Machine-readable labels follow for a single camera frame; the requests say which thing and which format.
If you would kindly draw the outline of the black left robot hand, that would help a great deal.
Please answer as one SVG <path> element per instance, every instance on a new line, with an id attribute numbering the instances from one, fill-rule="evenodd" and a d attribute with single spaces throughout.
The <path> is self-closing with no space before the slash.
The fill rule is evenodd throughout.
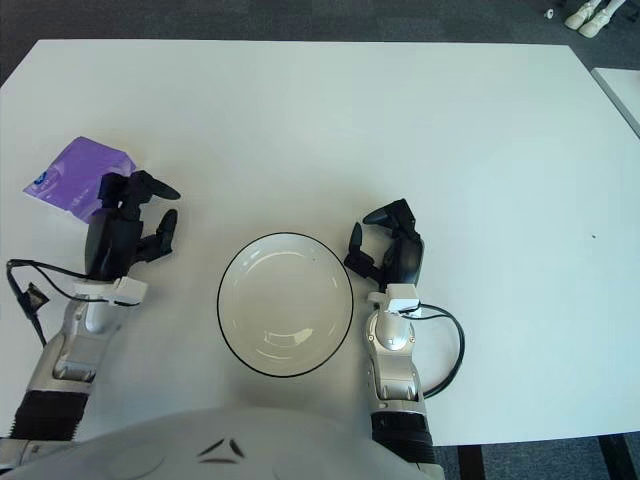
<path id="1" fill-rule="evenodd" d="M 157 196 L 178 200 L 180 193 L 141 170 L 124 176 L 105 174 L 98 190 L 101 207 L 90 217 L 85 243 L 85 274 L 94 281 L 113 281 L 128 274 L 132 265 L 150 263 L 172 252 L 178 220 L 175 209 L 166 211 L 156 231 L 144 236 L 141 206 Z"/>

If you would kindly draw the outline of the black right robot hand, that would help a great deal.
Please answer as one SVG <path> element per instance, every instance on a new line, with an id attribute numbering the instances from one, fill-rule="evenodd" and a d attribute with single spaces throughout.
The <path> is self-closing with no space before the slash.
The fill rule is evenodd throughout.
<path id="1" fill-rule="evenodd" d="M 416 220 L 405 199 L 393 201 L 363 218 L 366 225 L 387 229 L 392 243 L 382 262 L 375 265 L 373 257 L 361 250 L 362 227 L 356 222 L 348 244 L 344 266 L 362 278 L 371 279 L 384 292 L 390 284 L 413 284 L 419 281 L 424 255 L 424 241 L 415 229 Z"/>

